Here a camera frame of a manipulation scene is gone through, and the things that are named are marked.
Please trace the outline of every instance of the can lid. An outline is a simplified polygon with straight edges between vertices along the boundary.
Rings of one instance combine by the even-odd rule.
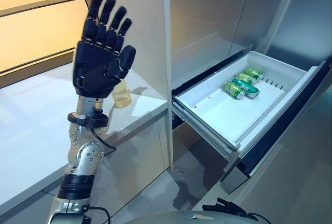
[[[245,96],[245,91],[242,90],[242,91],[238,94],[237,99],[238,99],[238,100],[239,100],[239,99],[242,99],[244,96]]]

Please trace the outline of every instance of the white drawer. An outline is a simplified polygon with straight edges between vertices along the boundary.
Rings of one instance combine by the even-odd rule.
[[[174,96],[173,111],[226,159],[234,153],[241,158],[287,110],[323,63],[303,71],[251,51]],[[254,99],[235,100],[223,91],[224,82],[248,66],[265,75],[255,84],[260,94]]]

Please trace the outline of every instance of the open drawer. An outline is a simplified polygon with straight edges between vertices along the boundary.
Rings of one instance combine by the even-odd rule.
[[[260,94],[235,100],[223,85],[246,67],[264,73],[255,84]],[[241,158],[259,141],[319,71],[308,71],[249,52],[213,75],[173,96],[173,111],[226,159]]]

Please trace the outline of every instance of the wire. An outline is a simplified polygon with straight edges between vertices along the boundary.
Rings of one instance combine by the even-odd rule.
[[[98,134],[95,132],[94,128],[91,128],[91,133],[93,134],[93,136],[96,137],[96,139],[98,139],[100,142],[102,142],[105,146],[107,146],[108,148],[113,149],[112,151],[108,152],[107,155],[113,153],[114,151],[116,151],[116,147],[113,146],[113,145],[109,145],[108,143],[103,141],[103,139],[101,137],[99,137]]]
[[[98,209],[98,210],[104,211],[107,215],[107,222],[108,222],[108,224],[110,224],[110,214],[107,211],[107,209],[105,209],[104,207],[91,207],[91,206],[89,207],[89,209]]]
[[[248,215],[255,215],[255,216],[258,216],[260,218],[262,218],[263,220],[265,220],[268,224],[272,224],[267,218],[265,218],[263,215],[260,215],[260,214],[257,214],[257,213],[247,213],[246,214],[247,216]]]

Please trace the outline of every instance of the soda can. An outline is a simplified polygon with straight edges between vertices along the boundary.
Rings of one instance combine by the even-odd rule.
[[[225,83],[224,89],[236,100],[242,99],[245,96],[245,90],[243,90],[241,87],[237,86],[231,81]]]
[[[232,82],[245,90],[245,95],[251,99],[255,98],[259,94],[258,88],[255,88],[254,86],[240,80],[237,77],[234,77]]]
[[[237,76],[240,80],[250,84],[250,85],[253,85],[256,83],[256,79],[249,76],[249,75],[246,75],[244,73],[239,73],[238,76]]]
[[[261,71],[258,71],[252,67],[247,67],[244,71],[244,74],[249,75],[256,79],[257,82],[263,80],[264,74]]]

